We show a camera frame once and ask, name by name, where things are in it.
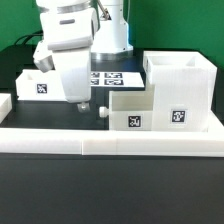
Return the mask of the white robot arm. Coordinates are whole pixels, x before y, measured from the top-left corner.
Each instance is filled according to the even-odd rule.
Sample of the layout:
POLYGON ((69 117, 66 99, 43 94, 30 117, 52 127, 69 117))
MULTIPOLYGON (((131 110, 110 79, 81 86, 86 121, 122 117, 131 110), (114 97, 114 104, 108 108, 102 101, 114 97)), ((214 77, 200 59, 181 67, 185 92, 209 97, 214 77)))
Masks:
POLYGON ((132 52, 123 0, 36 0, 43 38, 33 55, 42 72, 55 70, 65 99, 90 110, 91 60, 132 52))

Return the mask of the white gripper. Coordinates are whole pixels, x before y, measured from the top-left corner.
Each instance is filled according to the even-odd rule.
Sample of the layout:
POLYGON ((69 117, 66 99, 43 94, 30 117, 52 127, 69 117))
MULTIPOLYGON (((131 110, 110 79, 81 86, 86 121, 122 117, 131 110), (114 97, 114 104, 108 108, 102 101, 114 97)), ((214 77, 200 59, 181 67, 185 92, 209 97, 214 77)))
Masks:
POLYGON ((88 112, 91 99, 91 46, 98 30, 97 12, 88 8, 77 12, 40 14, 43 40, 36 47, 34 63, 42 72, 55 69, 60 76, 65 99, 88 112))

